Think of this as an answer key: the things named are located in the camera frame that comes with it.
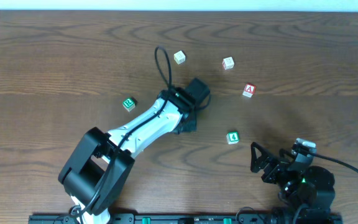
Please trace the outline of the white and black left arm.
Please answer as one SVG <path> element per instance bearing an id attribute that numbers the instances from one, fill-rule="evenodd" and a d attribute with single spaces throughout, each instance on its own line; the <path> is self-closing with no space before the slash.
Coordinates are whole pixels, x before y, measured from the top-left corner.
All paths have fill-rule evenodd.
<path id="1" fill-rule="evenodd" d="M 167 133 L 196 130 L 196 114 L 210 98 L 207 84 L 192 79 L 186 88 L 170 86 L 129 123 L 104 133 L 87 131 L 58 175 L 74 201 L 68 216 L 77 223 L 108 223 L 108 208 L 124 188 L 136 157 Z"/>

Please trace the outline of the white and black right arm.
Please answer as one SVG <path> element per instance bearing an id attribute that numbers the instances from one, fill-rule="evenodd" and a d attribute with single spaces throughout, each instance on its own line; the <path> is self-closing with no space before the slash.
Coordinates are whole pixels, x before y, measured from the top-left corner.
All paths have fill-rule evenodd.
<path id="1" fill-rule="evenodd" d="M 313 166 L 316 144 L 296 139 L 291 151 L 281 149 L 279 155 L 268 152 L 260 144 L 250 145 L 250 170 L 263 170 L 263 182 L 280 187 L 278 197 L 287 206 L 276 207 L 264 223 L 334 223 L 341 219 L 331 214 L 335 198 L 334 175 L 320 166 Z"/>

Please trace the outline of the red letter A block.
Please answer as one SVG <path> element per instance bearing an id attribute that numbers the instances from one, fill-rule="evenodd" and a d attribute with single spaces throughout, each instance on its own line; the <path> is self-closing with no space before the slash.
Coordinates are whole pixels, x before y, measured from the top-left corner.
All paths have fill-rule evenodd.
<path id="1" fill-rule="evenodd" d="M 255 93 L 256 86 L 250 83 L 247 83 L 244 87 L 244 91 L 242 93 L 243 96 L 251 98 Z"/>

